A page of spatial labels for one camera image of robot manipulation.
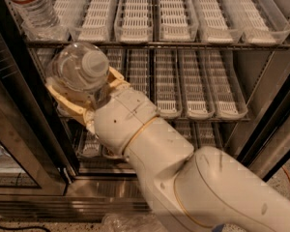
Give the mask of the white rounded gripper body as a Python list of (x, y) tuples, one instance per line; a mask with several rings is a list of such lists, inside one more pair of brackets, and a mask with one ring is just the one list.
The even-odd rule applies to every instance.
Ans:
[(96, 110), (95, 134), (103, 146), (121, 156), (138, 131), (157, 116), (157, 107), (142, 92), (123, 89)]

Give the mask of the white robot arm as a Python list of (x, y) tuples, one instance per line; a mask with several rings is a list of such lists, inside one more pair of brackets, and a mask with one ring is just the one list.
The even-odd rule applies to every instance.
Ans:
[(111, 67), (51, 64), (45, 75), (53, 98), (134, 169), (169, 232), (290, 232), (289, 200), (220, 149), (195, 149)]

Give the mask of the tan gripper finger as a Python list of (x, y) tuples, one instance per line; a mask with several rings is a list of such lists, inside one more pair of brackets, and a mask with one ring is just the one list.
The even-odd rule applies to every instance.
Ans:
[(90, 95), (71, 90), (55, 80), (48, 80), (45, 86), (66, 113), (83, 125), (91, 134), (95, 133), (95, 110)]
[(130, 86), (131, 85), (125, 80), (121, 73), (112, 67), (109, 68), (108, 78), (103, 87), (103, 91), (106, 95), (129, 88)]

